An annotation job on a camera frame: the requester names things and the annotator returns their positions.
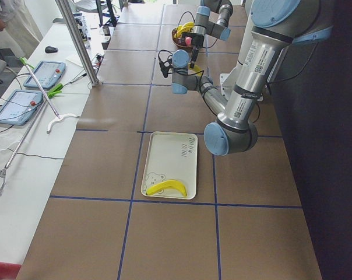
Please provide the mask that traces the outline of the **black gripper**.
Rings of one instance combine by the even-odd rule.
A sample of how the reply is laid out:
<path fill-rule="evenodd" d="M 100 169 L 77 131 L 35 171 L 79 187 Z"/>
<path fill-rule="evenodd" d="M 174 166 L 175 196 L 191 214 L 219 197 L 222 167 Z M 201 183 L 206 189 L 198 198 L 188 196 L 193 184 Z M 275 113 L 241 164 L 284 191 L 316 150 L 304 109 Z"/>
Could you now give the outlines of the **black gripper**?
<path fill-rule="evenodd" d="M 159 66 L 163 77 L 167 78 L 171 74 L 170 70 L 173 68 L 172 57 L 168 57 L 165 61 L 159 59 Z"/>
<path fill-rule="evenodd" d="M 196 59 L 198 57 L 198 50 L 203 47 L 205 36 L 199 33 L 191 33 L 191 46 L 193 50 L 191 52 L 190 67 L 193 69 L 195 66 Z"/>

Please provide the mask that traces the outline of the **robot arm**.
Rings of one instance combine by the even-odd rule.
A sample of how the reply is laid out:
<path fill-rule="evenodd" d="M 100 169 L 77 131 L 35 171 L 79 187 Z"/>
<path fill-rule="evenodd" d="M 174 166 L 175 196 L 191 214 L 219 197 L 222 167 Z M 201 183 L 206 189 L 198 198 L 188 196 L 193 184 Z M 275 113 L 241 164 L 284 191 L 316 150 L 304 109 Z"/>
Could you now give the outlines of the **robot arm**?
<path fill-rule="evenodd" d="M 245 152 L 256 144 L 258 132 L 249 116 L 268 78 L 280 67 L 285 48 L 329 38 L 334 7 L 334 1 L 250 1 L 237 65 L 221 86 L 215 87 L 207 76 L 189 70 L 195 66 L 206 36 L 228 39 L 233 7 L 230 1 L 200 3 L 192 30 L 182 34 L 192 52 L 177 50 L 160 68 L 164 76 L 172 78 L 175 94 L 198 91 L 216 115 L 204 130 L 210 153 Z"/>
<path fill-rule="evenodd" d="M 227 41 L 231 30 L 228 28 L 233 14 L 231 1 L 201 1 L 197 9 L 191 38 L 192 54 L 190 66 L 194 68 L 199 50 L 203 47 L 205 35 Z"/>

